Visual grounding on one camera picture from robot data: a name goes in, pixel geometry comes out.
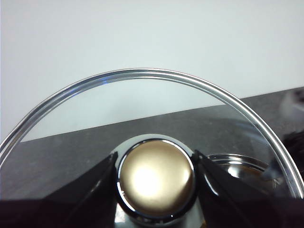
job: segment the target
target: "gold knob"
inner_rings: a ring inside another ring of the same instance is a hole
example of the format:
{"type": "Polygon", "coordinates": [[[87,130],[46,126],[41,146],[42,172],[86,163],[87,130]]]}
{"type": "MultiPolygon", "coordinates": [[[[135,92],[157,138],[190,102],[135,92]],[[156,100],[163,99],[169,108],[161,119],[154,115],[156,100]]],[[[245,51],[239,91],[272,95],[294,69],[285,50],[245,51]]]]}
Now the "gold knob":
{"type": "Polygon", "coordinates": [[[186,152],[167,140],[133,147],[119,169],[121,196],[140,214],[165,217],[181,210],[194,190],[194,172],[186,152]]]}

